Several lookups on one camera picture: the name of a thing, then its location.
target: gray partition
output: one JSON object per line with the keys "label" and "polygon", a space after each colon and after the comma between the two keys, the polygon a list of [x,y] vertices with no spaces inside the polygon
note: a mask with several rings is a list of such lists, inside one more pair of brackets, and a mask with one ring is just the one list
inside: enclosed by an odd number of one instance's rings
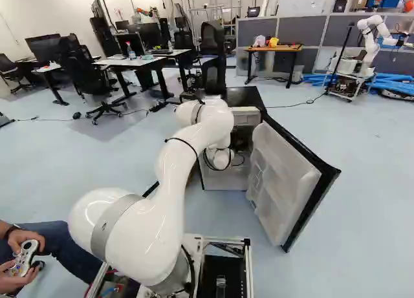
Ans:
{"label": "gray partition", "polygon": [[277,18],[240,20],[237,30],[237,46],[248,47],[253,45],[254,38],[258,35],[275,36]]}
{"label": "gray partition", "polygon": [[279,19],[278,38],[281,42],[319,46],[327,16]]}
{"label": "gray partition", "polygon": [[[318,54],[317,48],[303,49],[296,56],[296,65],[303,65],[303,73],[311,73]],[[276,52],[274,55],[273,72],[290,72],[292,54],[288,52]]]}
{"label": "gray partition", "polygon": [[[343,13],[306,17],[264,17],[237,20],[237,74],[247,73],[247,53],[242,48],[250,46],[257,35],[277,36],[281,42],[302,42],[305,48],[298,54],[297,65],[304,65],[303,72],[310,73],[313,70],[323,70],[333,56],[336,48],[343,45],[347,34],[347,26],[350,22],[357,24],[361,19],[366,19],[376,13]],[[414,31],[414,17],[407,14],[381,13],[390,30],[400,27],[400,30]],[[347,47],[357,47],[360,31],[353,27]],[[414,43],[414,36],[408,39]],[[265,58],[253,61],[252,69],[258,76],[276,77],[280,72],[289,72],[289,54],[268,52]],[[389,72],[395,74],[410,74],[414,76],[414,50],[400,48],[392,55],[389,51],[382,50],[375,58],[373,66],[377,72]]]}
{"label": "gray partition", "polygon": [[414,76],[414,54],[409,52],[380,51],[373,62],[379,73],[405,74]]}
{"label": "gray partition", "polygon": [[350,22],[355,23],[349,36],[347,47],[359,47],[358,37],[360,35],[359,29],[356,27],[358,20],[365,19],[371,16],[331,16],[329,18],[328,27],[323,40],[323,46],[342,46],[345,41]]}

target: person's hand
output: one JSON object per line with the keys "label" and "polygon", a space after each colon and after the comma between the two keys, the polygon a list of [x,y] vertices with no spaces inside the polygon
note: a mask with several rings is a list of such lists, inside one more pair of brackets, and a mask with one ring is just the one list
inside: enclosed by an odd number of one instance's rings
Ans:
{"label": "person's hand", "polygon": [[10,232],[8,236],[8,245],[12,248],[15,254],[20,254],[21,244],[26,240],[39,241],[39,252],[41,253],[45,249],[46,241],[39,233],[27,230],[14,230]]}
{"label": "person's hand", "polygon": [[31,268],[24,277],[9,277],[5,271],[14,266],[15,261],[8,261],[0,265],[0,293],[11,293],[31,283],[40,271],[40,266]]}

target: game controller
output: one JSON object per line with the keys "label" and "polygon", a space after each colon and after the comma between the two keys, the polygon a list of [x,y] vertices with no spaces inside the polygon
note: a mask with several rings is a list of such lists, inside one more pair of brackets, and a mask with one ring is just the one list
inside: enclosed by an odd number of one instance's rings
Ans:
{"label": "game controller", "polygon": [[24,277],[32,265],[32,259],[39,248],[37,240],[27,240],[21,244],[20,254],[13,254],[15,256],[16,264],[7,270],[6,274],[9,277]]}

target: light gray floor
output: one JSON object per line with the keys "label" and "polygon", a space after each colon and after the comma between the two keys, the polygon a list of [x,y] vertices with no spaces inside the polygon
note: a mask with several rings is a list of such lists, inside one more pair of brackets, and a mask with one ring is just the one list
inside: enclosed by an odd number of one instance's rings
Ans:
{"label": "light gray floor", "polygon": [[[179,92],[177,70],[165,70]],[[245,78],[227,71],[227,85]],[[253,81],[267,106],[314,98],[321,87]],[[0,100],[11,118],[70,118],[86,106],[62,91],[68,107],[51,104],[42,90],[16,101]],[[143,94],[130,106],[147,107]],[[186,193],[186,231],[249,236],[256,297],[413,297],[413,105],[363,95],[354,103],[324,96],[313,105],[271,109],[271,115],[331,165],[342,170],[289,254],[273,248],[244,193]],[[178,126],[173,107],[122,119],[19,122],[0,129],[1,218],[9,222],[67,219],[71,206],[97,187],[143,192],[155,181],[154,161]],[[86,285],[52,258],[21,297],[83,297]]]}

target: whiteboard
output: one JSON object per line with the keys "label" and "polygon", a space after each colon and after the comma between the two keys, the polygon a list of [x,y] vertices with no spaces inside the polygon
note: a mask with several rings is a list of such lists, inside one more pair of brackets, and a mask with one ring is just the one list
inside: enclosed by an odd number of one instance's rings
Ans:
{"label": "whiteboard", "polygon": [[279,0],[278,17],[301,17],[324,13],[326,0]]}

